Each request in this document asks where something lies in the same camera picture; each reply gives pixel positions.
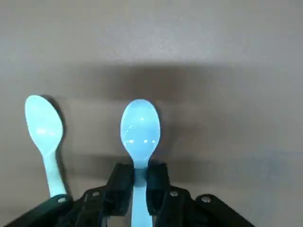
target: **light blue spoon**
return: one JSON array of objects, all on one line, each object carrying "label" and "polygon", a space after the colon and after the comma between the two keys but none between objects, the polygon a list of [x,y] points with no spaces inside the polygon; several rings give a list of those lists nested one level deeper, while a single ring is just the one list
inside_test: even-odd
[{"label": "light blue spoon", "polygon": [[29,135],[43,158],[51,197],[67,194],[56,159],[63,136],[63,125],[57,111],[45,98],[30,96],[25,102],[25,117]]},{"label": "light blue spoon", "polygon": [[146,204],[145,174],[160,140],[160,121],[155,107],[143,99],[132,101],[123,113],[120,135],[135,168],[132,227],[152,227]]}]

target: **plastic spoon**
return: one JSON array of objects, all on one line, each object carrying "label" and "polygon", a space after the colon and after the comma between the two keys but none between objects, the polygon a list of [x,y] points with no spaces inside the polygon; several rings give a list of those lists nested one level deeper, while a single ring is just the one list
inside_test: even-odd
[{"label": "plastic spoon", "polygon": [[25,102],[25,117],[29,135],[43,158],[51,197],[67,194],[56,159],[63,136],[63,125],[57,111],[45,98],[30,96]]},{"label": "plastic spoon", "polygon": [[145,173],[160,140],[160,121],[155,107],[144,99],[132,101],[123,113],[120,135],[135,168],[132,227],[152,227],[146,204]]}]

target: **screw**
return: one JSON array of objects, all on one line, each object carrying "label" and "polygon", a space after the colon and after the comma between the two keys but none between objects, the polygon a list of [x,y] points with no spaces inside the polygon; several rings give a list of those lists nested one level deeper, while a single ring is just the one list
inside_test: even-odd
[{"label": "screw", "polygon": [[172,192],[170,192],[170,196],[176,197],[176,196],[178,196],[178,192],[172,191]]},{"label": "screw", "polygon": [[212,200],[208,196],[202,196],[201,201],[205,203],[210,203]]},{"label": "screw", "polygon": [[93,197],[100,195],[100,192],[93,192]]},{"label": "screw", "polygon": [[58,203],[62,203],[65,202],[66,198],[65,197],[61,197],[60,199],[57,200]]}]

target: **gray surface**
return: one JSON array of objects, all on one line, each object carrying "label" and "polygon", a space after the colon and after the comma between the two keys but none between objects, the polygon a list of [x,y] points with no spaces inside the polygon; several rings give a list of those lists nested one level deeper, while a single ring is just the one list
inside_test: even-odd
[{"label": "gray surface", "polygon": [[75,198],[126,160],[123,109],[148,98],[176,185],[256,226],[301,226],[302,21],[300,0],[2,0],[0,224],[48,197],[23,111],[48,94]]}]

